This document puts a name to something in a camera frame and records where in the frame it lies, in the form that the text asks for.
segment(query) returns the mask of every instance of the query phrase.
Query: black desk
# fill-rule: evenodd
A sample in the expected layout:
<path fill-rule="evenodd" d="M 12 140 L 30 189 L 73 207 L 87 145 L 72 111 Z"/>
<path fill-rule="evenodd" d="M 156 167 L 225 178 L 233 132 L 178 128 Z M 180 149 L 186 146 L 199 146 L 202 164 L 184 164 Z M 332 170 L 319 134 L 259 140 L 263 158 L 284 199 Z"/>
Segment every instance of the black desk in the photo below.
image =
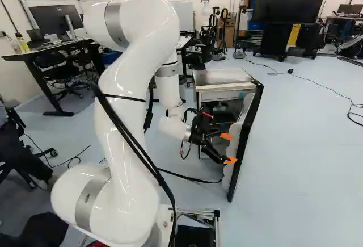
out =
<path fill-rule="evenodd" d="M 184 62 L 183 57 L 187 54 L 187 47 L 188 47 L 188 43 L 189 41 L 192 39 L 191 36 L 186 37 L 186 36 L 181 36 L 179 38 L 179 42 L 178 45 L 176 46 L 176 52 L 178 55 L 181 55 L 181 60 L 183 63 L 183 75 L 179 75 L 179 85 L 182 85 L 184 83 L 187 82 L 187 78 L 192 78 L 193 75 L 188 75 L 187 74 L 187 64 Z"/>
<path fill-rule="evenodd" d="M 98 52 L 99 45 L 94 43 L 92 39 L 84 39 L 79 41 L 69 41 L 62 44 L 57 44 L 54 46 L 45 47 L 42 50 L 37 51 L 30 51 L 28 53 L 22 54 L 11 54 L 2 56 L 5 61 L 24 61 L 26 66 L 28 67 L 29 71 L 32 73 L 34 79 L 40 86 L 41 90 L 47 96 L 51 104 L 56 109 L 55 111 L 44 112 L 43 115 L 54 115 L 54 116 L 73 116 L 73 112 L 66 112 L 60 106 L 58 100 L 51 92 L 50 88 L 47 85 L 47 82 L 43 79 L 42 75 L 39 72 L 39 69 L 35 66 L 34 60 L 37 56 L 42 55 L 47 52 L 51 51 L 58 51 L 58 50 L 67 50 L 71 47 L 80 47 L 80 48 L 87 48 L 88 51 L 92 55 L 92 61 L 95 65 L 96 71 L 99 75 L 105 70 L 102 57 Z"/>

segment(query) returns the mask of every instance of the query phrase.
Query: yellow bottle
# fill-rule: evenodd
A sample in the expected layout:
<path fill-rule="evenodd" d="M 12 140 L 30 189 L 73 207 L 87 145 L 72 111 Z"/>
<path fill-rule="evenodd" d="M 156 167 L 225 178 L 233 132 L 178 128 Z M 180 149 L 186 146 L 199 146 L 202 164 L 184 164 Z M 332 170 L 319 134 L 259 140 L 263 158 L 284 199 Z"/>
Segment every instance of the yellow bottle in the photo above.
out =
<path fill-rule="evenodd" d="M 24 40 L 23 35 L 20 32 L 15 33 L 15 37 L 17 38 L 22 50 L 26 53 L 29 52 L 29 46 L 27 42 Z"/>

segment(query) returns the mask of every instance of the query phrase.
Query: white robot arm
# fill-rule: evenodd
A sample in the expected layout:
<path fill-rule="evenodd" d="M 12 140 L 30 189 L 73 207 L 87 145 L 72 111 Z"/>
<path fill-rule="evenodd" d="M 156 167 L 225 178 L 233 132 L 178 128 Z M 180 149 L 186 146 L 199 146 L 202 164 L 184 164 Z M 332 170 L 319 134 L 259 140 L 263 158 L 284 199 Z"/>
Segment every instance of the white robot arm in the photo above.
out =
<path fill-rule="evenodd" d="M 93 5 L 83 20 L 99 44 L 126 48 L 102 74 L 98 89 L 140 144 L 138 150 L 146 151 L 145 98 L 153 75 L 160 102 L 169 110 L 160 129 L 190 141 L 191 126 L 182 121 L 176 68 L 179 19 L 174 8 L 165 0 L 116 0 Z M 155 168 L 142 163 L 103 104 L 95 101 L 95 130 L 109 168 L 69 169 L 52 190 L 52 206 L 61 219 L 108 246 L 143 246 L 158 218 L 160 179 L 155 179 Z"/>

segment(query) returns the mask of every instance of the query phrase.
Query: black cable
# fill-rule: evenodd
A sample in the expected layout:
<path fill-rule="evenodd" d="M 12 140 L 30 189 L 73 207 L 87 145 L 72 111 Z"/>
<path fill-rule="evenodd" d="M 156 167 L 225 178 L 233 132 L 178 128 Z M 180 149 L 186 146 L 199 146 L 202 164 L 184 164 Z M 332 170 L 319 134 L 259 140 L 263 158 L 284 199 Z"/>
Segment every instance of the black cable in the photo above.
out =
<path fill-rule="evenodd" d="M 284 73 L 279 73 L 274 68 L 272 68 L 272 67 L 270 67 L 268 65 L 260 64 L 258 62 L 254 62 L 254 61 L 248 61 L 248 62 L 251 63 L 251 64 L 262 65 L 263 67 L 270 68 L 273 71 L 273 73 L 267 73 L 267 75 L 269 75 L 269 76 L 277 76 L 277 75 L 280 75 L 280 74 L 284 74 Z"/>
<path fill-rule="evenodd" d="M 100 88 L 96 84 L 91 85 L 96 97 L 98 98 L 100 104 L 104 108 L 106 114 L 111 119 L 117 130 L 121 133 L 125 141 L 128 143 L 132 151 L 134 151 L 135 155 L 139 158 L 139 160 L 145 165 L 145 167 L 149 170 L 149 172 L 154 176 L 154 178 L 158 181 L 159 185 L 162 187 L 166 195 L 168 196 L 173 211 L 173 223 L 171 228 L 169 247 L 173 246 L 174 243 L 174 235 L 176 232 L 176 205 L 174 195 L 169 188 L 168 184 L 160 174 L 158 168 L 150 159 L 147 152 L 144 148 L 139 144 L 139 142 L 135 139 L 135 137 L 128 130 L 123 121 L 118 117 L 117 113 L 113 110 L 110 103 L 107 101 L 106 97 L 101 92 Z"/>
<path fill-rule="evenodd" d="M 34 142 L 34 140 L 30 137 L 30 136 L 28 136 L 26 133 L 24 133 L 24 135 L 25 136 L 27 136 L 32 142 L 33 142 L 33 144 L 34 144 L 34 146 L 36 146 L 37 147 L 37 149 L 38 150 L 40 150 L 40 152 L 41 153 L 44 153 L 44 151 L 41 149 L 41 148 L 39 148 L 39 146 Z M 43 155 L 44 156 L 44 158 L 45 158 L 45 160 L 47 161 L 47 164 L 48 164 L 48 166 L 50 167 L 50 168 L 56 168 L 56 167 L 58 167 L 58 166 L 61 166 L 61 165 L 64 165 L 65 163 L 68 163 L 67 164 L 67 168 L 71 168 L 71 166 L 70 166 L 70 163 L 74 160 L 74 159 L 77 159 L 78 160 L 78 164 L 77 165 L 79 165 L 80 163 L 81 163 L 81 159 L 78 157 L 78 156 L 80 156 L 83 152 L 85 152 L 89 147 L 90 147 L 91 145 L 88 145 L 87 147 L 85 147 L 84 148 L 84 150 L 83 151 L 81 151 L 80 153 L 78 153 L 76 156 L 74 156 L 74 157 L 72 157 L 72 158 L 69 158 L 68 160 L 66 160 L 66 161 L 64 161 L 64 162 L 62 162 L 62 163 L 60 163 L 60 164 L 58 164 L 58 165 L 55 165 L 55 166 L 52 166 L 51 164 L 50 164 L 50 162 L 49 162 L 49 160 L 48 160 L 48 158 L 47 158 L 47 156 L 46 155 Z"/>
<path fill-rule="evenodd" d="M 162 168 L 158 168 L 158 170 L 160 170 L 162 172 L 165 172 L 165 173 L 168 173 L 168 174 L 171 174 L 173 176 L 179 177 L 179 178 L 184 179 L 184 180 L 188 180 L 188 181 L 192 181 L 192 182 L 198 182 L 198 183 L 212 183 L 212 184 L 213 183 L 220 183 L 220 182 L 222 182 L 223 177 L 224 177 L 224 175 L 223 175 L 222 178 L 219 179 L 218 181 L 211 182 L 211 181 L 206 181 L 206 180 L 202 180 L 202 179 L 198 179 L 198 178 L 193 178 L 193 177 L 181 175 L 181 174 L 174 173 L 172 171 L 169 171 L 169 170 L 166 170 L 166 169 L 162 169 Z"/>
<path fill-rule="evenodd" d="M 360 114 L 357 114 L 357 113 L 351 111 L 353 106 L 354 107 L 357 107 L 357 108 L 363 108 L 363 103 L 354 103 L 353 100 L 350 97 L 347 97 L 345 95 L 342 95 L 342 94 L 338 93 L 337 91 L 335 91 L 334 89 L 331 89 L 331 88 L 329 88 L 327 86 L 321 85 L 321 84 L 319 84 L 319 83 L 317 83 L 317 82 L 315 82 L 315 81 L 313 81 L 311 79 L 303 78 L 303 77 L 300 77 L 300 76 L 297 76 L 297 75 L 294 75 L 294 74 L 290 74 L 290 75 L 292 75 L 294 77 L 297 77 L 297 78 L 300 78 L 300 79 L 304 79 L 305 81 L 310 81 L 310 82 L 312 82 L 312 83 L 314 83 L 314 84 L 316 84 L 316 85 L 318 85 L 320 87 L 323 87 L 323 88 L 325 88 L 327 90 L 330 90 L 330 91 L 334 92 L 335 94 L 337 94 L 338 96 L 340 96 L 342 98 L 348 99 L 351 102 L 351 106 L 349 107 L 349 110 L 347 112 L 348 119 L 351 122 L 354 122 L 355 124 L 363 127 L 363 124 L 362 123 L 359 123 L 359 122 L 353 120 L 352 117 L 351 117 L 351 115 L 356 115 L 356 116 L 359 116 L 359 117 L 363 118 L 363 115 L 360 115 Z"/>

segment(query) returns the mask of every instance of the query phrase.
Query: person's leg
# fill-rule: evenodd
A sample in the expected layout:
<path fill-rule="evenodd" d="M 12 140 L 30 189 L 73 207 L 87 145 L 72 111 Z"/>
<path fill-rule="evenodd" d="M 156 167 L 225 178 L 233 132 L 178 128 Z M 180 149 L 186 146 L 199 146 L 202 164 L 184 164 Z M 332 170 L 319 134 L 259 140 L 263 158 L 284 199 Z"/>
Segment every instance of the person's leg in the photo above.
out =
<path fill-rule="evenodd" d="M 16 128 L 7 123 L 0 129 L 0 160 L 42 181 L 49 181 L 53 170 L 22 146 Z"/>

